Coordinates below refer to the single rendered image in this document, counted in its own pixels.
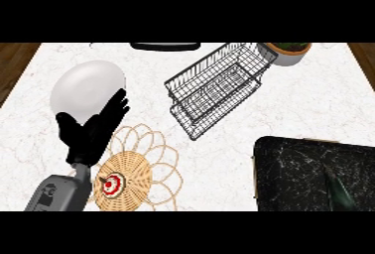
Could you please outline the black appliance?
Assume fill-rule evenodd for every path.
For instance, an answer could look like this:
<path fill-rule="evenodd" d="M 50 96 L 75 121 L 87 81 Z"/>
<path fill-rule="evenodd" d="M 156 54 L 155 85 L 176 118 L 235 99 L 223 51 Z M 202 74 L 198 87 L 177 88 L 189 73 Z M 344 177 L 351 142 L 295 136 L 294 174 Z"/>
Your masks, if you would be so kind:
<path fill-rule="evenodd" d="M 199 49 L 199 43 L 131 43 L 131 47 L 137 50 L 180 52 L 195 51 Z"/>

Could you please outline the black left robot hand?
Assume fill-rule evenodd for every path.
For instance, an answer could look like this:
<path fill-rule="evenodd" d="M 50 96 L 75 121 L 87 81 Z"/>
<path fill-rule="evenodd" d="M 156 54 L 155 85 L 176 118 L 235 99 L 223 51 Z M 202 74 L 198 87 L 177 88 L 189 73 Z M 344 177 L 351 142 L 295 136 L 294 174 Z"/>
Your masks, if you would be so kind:
<path fill-rule="evenodd" d="M 60 112 L 56 115 L 59 137 L 69 147 L 66 162 L 91 167 L 103 154 L 112 132 L 130 109 L 125 90 L 121 88 L 109 99 L 99 114 L 94 114 L 84 125 L 74 116 Z"/>

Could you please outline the black marble tray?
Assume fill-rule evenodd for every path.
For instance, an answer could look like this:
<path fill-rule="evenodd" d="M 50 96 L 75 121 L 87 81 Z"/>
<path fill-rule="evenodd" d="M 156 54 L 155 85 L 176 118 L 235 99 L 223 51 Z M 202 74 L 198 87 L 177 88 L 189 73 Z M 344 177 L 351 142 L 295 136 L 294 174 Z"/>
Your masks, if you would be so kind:
<path fill-rule="evenodd" d="M 329 211 L 323 168 L 357 211 L 375 211 L 375 147 L 264 136 L 255 141 L 258 211 Z"/>

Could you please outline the wicker placemat with loops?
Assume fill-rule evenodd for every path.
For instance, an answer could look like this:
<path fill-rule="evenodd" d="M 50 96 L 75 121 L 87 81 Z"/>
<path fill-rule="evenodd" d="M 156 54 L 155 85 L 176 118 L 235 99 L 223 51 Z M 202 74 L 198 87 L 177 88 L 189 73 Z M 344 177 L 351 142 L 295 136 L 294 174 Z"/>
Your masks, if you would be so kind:
<path fill-rule="evenodd" d="M 102 211 L 177 210 L 183 185 L 177 166 L 179 152 L 162 133 L 145 124 L 121 126 L 93 165 L 88 203 Z M 106 198 L 99 179 L 112 173 L 122 175 L 124 188 L 116 198 Z"/>

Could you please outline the white oval plate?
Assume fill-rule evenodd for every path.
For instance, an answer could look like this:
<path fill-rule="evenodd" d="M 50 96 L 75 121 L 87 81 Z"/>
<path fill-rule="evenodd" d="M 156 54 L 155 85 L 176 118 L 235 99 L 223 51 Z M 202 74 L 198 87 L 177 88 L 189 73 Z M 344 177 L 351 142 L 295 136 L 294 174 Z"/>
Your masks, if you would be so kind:
<path fill-rule="evenodd" d="M 80 124 L 103 109 L 106 102 L 125 88 L 121 68 L 108 61 L 88 61 L 74 66 L 59 78 L 52 90 L 53 113 L 66 112 Z"/>

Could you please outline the red and white can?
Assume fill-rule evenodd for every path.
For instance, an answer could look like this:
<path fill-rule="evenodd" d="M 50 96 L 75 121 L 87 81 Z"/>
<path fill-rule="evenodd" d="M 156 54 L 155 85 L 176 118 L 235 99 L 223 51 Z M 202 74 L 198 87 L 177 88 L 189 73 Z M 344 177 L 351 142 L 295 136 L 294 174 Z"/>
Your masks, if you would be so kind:
<path fill-rule="evenodd" d="M 116 198 L 124 188 L 124 177 L 119 173 L 109 174 L 99 179 L 102 187 L 100 192 L 106 198 Z"/>

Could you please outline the grey potted plant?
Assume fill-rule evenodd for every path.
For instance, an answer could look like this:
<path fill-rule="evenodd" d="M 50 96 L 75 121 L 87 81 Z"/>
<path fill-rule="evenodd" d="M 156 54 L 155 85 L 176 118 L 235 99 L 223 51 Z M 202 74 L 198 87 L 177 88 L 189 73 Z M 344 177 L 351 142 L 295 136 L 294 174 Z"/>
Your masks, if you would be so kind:
<path fill-rule="evenodd" d="M 277 54 L 277 58 L 274 60 L 274 65 L 279 65 L 279 66 L 295 65 L 301 61 L 301 59 L 310 49 L 310 46 L 311 46 L 311 44 L 307 44 L 301 51 L 291 52 L 291 51 L 280 49 L 273 43 L 267 43 L 267 47 Z"/>

